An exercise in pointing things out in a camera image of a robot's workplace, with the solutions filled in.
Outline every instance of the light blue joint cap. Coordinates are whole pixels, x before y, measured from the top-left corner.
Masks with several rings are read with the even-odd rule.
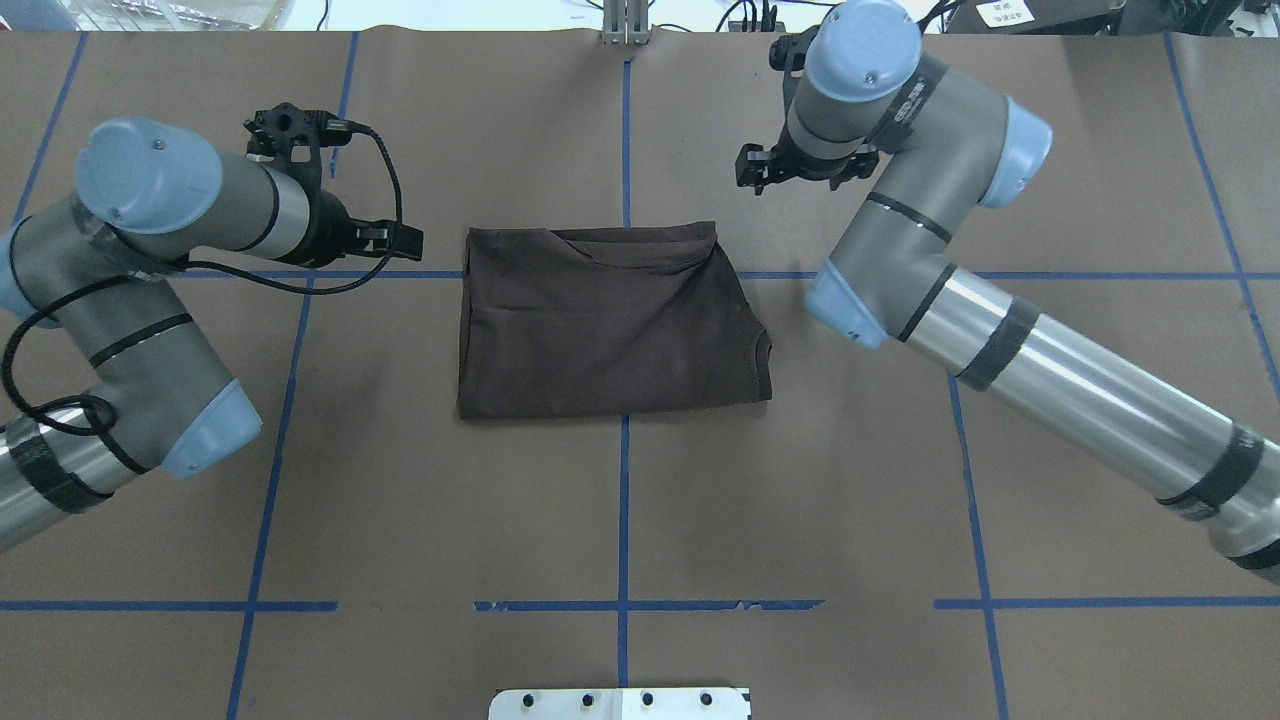
[[[872,315],[854,288],[849,287],[849,281],[840,274],[831,260],[818,270],[818,277],[804,296],[804,306],[823,324],[863,347],[876,350],[888,340],[888,333],[881,327],[879,320]]]
[[[1036,177],[1048,149],[1053,146],[1053,128],[1029,110],[1005,96],[1009,102],[1009,127],[1005,129],[1005,149],[1000,152],[996,176],[987,195],[979,200],[987,208],[1004,208]]]
[[[244,388],[232,380],[196,415],[160,466],[186,480],[244,447],[261,429],[262,419]]]
[[[18,278],[13,274],[13,236],[22,227],[22,223],[9,228],[9,232],[0,234],[0,306],[13,313],[18,320],[26,320],[36,314],[36,306],[27,300],[22,288],[18,287]],[[40,328],[60,327],[58,320],[45,318],[36,323]]]
[[[76,158],[76,190],[91,213],[125,232],[182,229],[223,188],[223,161],[207,140],[146,118],[108,120]]]
[[[920,29],[893,0],[850,0],[827,15],[804,61],[818,91],[840,102],[895,92],[920,63]]]

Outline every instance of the dark brown fabric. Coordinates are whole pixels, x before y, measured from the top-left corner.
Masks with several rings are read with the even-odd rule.
[[[714,223],[472,228],[462,286],[463,420],[690,410],[772,396],[772,342]]]

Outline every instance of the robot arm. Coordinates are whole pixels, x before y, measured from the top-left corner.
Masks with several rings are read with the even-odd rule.
[[[892,0],[851,0],[812,45],[774,45],[787,119],[768,152],[739,155],[756,193],[791,177],[873,191],[818,273],[809,311],[874,348],[895,337],[1059,432],[1206,527],[1213,547],[1280,583],[1280,448],[945,255],[974,205],[1001,208],[1052,141],[1039,118],[922,53]],[[794,70],[804,67],[797,83]]]
[[[252,159],[218,152],[183,128],[110,120],[78,156],[77,191],[0,236],[0,304],[23,320],[0,365],[23,411],[0,447],[0,550],[152,468],[189,478],[257,436],[261,419],[239,382],[163,279],[184,268],[223,268],[187,260],[191,250],[306,268],[347,254],[381,258],[346,288],[392,256],[421,260],[420,231],[399,218],[353,220],[320,190],[320,149],[366,132],[385,152],[376,133],[288,104],[246,126]],[[294,149],[306,156],[294,161]],[[101,383],[40,406],[22,400],[12,364],[37,323],[65,328]]]

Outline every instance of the white bracket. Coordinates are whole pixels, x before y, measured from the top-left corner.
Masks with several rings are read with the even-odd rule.
[[[645,45],[649,42],[649,0],[602,0],[608,45]]]
[[[489,720],[575,719],[751,720],[751,693],[740,688],[503,691],[489,703]]]

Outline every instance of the black cloth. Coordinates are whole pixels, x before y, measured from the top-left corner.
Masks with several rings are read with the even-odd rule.
[[[716,224],[476,229],[462,281],[463,420],[758,402],[772,341]]]

